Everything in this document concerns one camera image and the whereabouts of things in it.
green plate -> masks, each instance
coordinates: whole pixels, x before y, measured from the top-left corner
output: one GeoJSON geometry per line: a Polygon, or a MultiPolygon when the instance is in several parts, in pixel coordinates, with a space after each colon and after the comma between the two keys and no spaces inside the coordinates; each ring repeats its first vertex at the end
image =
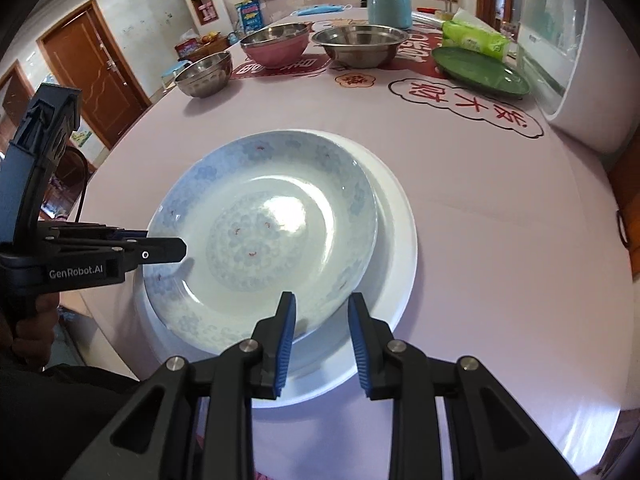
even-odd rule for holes
{"type": "Polygon", "coordinates": [[[444,72],[473,88],[506,97],[523,97],[531,90],[516,69],[494,57],[457,46],[440,46],[431,55],[444,72]]]}

transparent lid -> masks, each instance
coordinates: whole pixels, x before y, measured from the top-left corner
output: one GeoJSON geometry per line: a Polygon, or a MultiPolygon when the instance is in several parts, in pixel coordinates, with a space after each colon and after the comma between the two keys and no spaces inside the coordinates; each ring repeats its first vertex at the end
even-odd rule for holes
{"type": "Polygon", "coordinates": [[[524,0],[521,23],[575,60],[586,10],[587,0],[524,0]]]}

black sleeve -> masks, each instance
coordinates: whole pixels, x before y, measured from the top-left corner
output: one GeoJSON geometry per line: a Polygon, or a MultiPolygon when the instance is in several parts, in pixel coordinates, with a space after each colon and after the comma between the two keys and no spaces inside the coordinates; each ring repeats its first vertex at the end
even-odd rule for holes
{"type": "Polygon", "coordinates": [[[0,478],[61,479],[138,384],[91,367],[0,368],[0,478]]]}

bowl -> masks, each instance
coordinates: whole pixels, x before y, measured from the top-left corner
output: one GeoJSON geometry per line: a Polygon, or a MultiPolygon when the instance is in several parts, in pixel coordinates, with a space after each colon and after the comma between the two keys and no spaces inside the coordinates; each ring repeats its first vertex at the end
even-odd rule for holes
{"type": "Polygon", "coordinates": [[[187,255],[144,266],[145,290],[171,332],[212,354],[249,337],[290,290],[299,340],[356,288],[377,229],[367,175],[344,148],[297,130],[244,137],[162,200],[149,235],[182,238],[187,255]]]}
{"type": "Polygon", "coordinates": [[[384,25],[345,25],[321,30],[311,40],[327,55],[352,68],[375,68],[390,62],[409,35],[384,25]]]}
{"type": "Polygon", "coordinates": [[[185,68],[176,76],[175,83],[183,94],[202,99],[222,90],[229,82],[232,70],[231,54],[219,52],[185,68]]]}
{"type": "Polygon", "coordinates": [[[285,23],[245,36],[240,45],[251,59],[265,68],[283,68],[302,57],[309,44],[306,23],[285,23]]]}

blue floral plate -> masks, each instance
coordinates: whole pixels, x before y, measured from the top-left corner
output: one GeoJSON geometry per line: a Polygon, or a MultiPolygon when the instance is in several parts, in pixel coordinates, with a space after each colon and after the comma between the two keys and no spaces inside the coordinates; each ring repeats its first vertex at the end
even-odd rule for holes
{"type": "Polygon", "coordinates": [[[374,193],[345,149],[292,130],[245,137],[197,162],[162,200],[149,235],[182,238],[187,255],[144,266],[146,293],[175,335],[220,354],[291,290],[302,338],[358,285],[377,229],[374,193]]]}

